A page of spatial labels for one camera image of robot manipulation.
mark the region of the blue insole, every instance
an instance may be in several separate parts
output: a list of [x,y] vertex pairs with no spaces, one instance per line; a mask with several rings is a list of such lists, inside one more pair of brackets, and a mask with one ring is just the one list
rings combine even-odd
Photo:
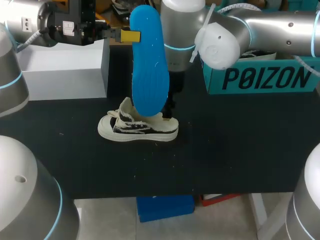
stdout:
[[149,5],[136,7],[130,16],[130,29],[141,32],[140,42],[132,44],[132,99],[138,113],[154,116],[163,109],[169,92],[169,71],[160,16]]

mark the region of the metal frame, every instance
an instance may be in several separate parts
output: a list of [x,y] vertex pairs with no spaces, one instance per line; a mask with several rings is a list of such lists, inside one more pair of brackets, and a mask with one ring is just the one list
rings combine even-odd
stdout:
[[288,192],[282,197],[270,216],[267,217],[262,194],[252,193],[249,195],[258,240],[272,240],[275,234],[286,223],[287,209],[291,196],[292,192]]

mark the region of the white box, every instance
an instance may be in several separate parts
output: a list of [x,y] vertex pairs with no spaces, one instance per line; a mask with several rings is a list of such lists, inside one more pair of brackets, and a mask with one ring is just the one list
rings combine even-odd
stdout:
[[31,101],[107,97],[108,39],[88,46],[29,46],[17,57]]

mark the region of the black table surface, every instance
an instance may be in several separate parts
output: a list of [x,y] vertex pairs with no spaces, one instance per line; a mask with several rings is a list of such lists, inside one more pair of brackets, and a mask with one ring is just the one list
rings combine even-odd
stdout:
[[131,48],[111,47],[109,67],[107,99],[31,101],[0,119],[71,198],[289,192],[320,143],[316,92],[208,95],[199,61],[175,96],[176,140],[108,141],[97,126],[130,96]]

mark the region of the canvas sneaker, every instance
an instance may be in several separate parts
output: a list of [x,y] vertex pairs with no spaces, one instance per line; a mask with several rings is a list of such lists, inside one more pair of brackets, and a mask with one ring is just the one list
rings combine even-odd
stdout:
[[178,130],[178,120],[163,118],[161,112],[151,117],[139,115],[129,97],[123,100],[118,110],[108,111],[98,125],[99,134],[115,142],[134,140],[169,142],[177,137]]

